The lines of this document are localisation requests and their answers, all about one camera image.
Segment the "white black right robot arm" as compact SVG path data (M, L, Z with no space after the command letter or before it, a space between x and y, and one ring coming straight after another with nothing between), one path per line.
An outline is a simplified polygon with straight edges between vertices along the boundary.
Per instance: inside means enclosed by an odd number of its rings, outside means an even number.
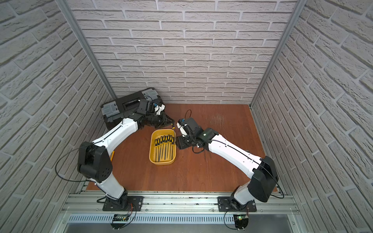
M224 158L250 179L249 182L239 186L233 192L231 198L233 206L246 205L253 200L263 203L268 201L279 180L272 158L268 156L261 158L253 155L229 142L211 128L203 130L198 127L194 131L187 125L178 126L178 128L181 132L181 135L176 139L179 149L203 148Z

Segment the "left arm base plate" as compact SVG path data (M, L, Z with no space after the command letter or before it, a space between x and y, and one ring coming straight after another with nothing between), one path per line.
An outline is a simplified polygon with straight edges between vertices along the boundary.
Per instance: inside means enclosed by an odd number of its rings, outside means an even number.
M119 200L106 198L103 211L141 211L144 197L124 195Z

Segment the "yellow plastic tray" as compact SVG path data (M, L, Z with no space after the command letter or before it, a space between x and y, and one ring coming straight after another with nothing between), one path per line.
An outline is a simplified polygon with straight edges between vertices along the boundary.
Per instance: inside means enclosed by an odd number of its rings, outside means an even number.
M157 166L172 164L176 159L174 129L160 129L152 133L149 159Z

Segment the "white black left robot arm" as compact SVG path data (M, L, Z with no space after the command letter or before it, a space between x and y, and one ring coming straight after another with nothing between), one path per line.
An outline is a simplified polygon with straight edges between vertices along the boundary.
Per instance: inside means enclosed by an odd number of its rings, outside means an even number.
M142 129L153 126L156 129L174 125L174 120L165 113L165 105L160 101L139 100L136 108L120 114L120 122L102 137L83 142L78 152L77 171L94 182L106 197L120 201L125 189L113 174L110 155L127 137Z

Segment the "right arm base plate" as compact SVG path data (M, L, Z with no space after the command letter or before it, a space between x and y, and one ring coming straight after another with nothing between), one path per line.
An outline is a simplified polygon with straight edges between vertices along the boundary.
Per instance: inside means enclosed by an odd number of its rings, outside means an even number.
M219 212L256 212L256 203L254 200L246 204L240 204L233 197L217 197Z

